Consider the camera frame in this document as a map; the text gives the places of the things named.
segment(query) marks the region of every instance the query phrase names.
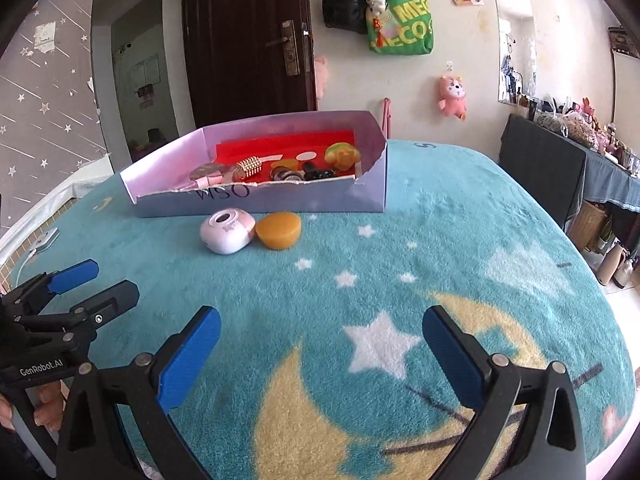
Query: door lock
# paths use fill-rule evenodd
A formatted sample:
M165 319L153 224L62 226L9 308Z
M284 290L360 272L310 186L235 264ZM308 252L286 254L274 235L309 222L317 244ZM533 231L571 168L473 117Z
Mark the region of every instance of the door lock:
M280 24L282 37L277 40L270 41L265 46L282 45L284 53L284 67L287 75L299 75L300 65L298 63L298 46L296 44L296 31L293 26L293 20L285 20Z

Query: bottle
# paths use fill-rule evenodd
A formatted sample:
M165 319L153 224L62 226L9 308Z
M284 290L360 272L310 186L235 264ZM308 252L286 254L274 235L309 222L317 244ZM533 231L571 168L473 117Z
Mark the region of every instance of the bottle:
M618 267L618 270L613 275L613 281L620 288L625 288L626 284L631 278L631 274L634 272L634 259L628 258L622 265Z
M596 278L601 285L609 285L611 277L625 259L625 248L616 243L604 257L596 271Z

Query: human hand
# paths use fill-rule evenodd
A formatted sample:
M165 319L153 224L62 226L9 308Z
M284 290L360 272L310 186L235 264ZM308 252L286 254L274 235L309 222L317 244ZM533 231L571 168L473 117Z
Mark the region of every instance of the human hand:
M60 386L60 381L55 381L37 387L36 395L42 404L33 412L36 426L45 426L49 431L60 430L65 405L65 398L62 396ZM0 395L0 425L8 430L13 430L14 425L11 423L11 419L11 405Z

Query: mirror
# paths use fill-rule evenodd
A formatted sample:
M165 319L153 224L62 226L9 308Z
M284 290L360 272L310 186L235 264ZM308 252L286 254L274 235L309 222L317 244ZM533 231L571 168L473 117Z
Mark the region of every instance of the mirror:
M531 0L495 0L500 30L498 101L536 94L536 27Z

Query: green tote bag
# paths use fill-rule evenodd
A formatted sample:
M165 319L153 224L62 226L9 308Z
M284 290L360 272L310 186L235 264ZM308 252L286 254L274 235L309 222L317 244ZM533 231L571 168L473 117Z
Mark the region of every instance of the green tote bag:
M367 9L369 48L377 54L418 56L433 50L429 0L386 0L386 10L373 16Z

